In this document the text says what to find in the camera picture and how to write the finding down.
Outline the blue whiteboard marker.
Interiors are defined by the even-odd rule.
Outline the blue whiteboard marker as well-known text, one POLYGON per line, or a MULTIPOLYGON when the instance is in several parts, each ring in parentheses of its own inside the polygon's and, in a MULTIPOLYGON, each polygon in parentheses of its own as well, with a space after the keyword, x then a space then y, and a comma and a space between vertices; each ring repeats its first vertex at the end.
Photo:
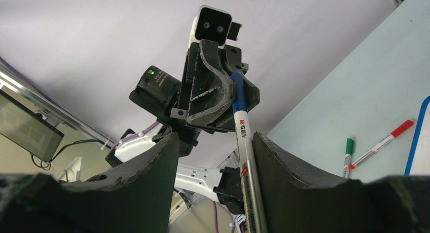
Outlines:
POLYGON ((246 226, 248 232, 267 232, 248 111, 234 113, 246 226))

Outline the blue marker cap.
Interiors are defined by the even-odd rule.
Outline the blue marker cap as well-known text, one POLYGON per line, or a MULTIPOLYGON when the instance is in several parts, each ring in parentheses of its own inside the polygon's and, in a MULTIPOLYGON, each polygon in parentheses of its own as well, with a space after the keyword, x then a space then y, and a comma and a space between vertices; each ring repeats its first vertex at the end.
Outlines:
POLYGON ((231 79, 233 80, 236 87, 235 99, 232 104, 233 113, 236 113, 238 111, 247 112, 248 106, 247 106, 246 92, 245 92, 245 86, 244 86, 244 75, 239 72, 234 72, 231 74, 231 79))

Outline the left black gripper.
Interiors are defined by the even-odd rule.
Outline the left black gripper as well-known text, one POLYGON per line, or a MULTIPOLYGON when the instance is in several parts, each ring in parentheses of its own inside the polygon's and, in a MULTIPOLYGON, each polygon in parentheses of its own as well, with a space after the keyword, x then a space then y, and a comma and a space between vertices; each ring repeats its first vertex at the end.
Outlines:
MULTIPOLYGON (((171 110, 173 130, 234 131, 233 102, 238 90, 231 75, 249 64, 242 62, 239 47, 209 40, 192 43, 177 104, 171 110)), ((244 89, 248 111, 260 103, 260 90, 246 77, 244 89)))

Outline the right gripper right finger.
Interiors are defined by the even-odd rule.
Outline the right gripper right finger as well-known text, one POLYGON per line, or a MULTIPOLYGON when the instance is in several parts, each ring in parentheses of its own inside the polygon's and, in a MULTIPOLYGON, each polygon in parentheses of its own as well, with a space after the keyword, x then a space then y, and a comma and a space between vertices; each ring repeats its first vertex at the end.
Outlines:
POLYGON ((255 132, 269 232, 429 232, 429 177, 364 183, 324 171, 255 132))

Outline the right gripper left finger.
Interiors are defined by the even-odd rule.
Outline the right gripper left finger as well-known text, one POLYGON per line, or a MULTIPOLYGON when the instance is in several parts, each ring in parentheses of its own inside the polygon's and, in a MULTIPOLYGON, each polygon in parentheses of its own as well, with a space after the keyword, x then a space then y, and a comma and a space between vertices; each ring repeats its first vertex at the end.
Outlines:
POLYGON ((179 138, 86 181, 1 175, 1 232, 168 232, 179 138))

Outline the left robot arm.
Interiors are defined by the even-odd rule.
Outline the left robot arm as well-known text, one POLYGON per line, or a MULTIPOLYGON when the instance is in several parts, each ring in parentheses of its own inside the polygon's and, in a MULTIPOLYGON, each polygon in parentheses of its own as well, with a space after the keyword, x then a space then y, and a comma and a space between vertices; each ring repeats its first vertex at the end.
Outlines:
POLYGON ((160 141, 176 132, 179 155, 188 156, 198 144, 200 132, 233 132, 233 101, 236 87, 230 75, 247 71, 241 51, 233 46, 217 49, 214 42, 192 43, 187 52, 184 73, 177 80, 161 69, 150 66, 140 78, 129 99, 157 118, 160 141))

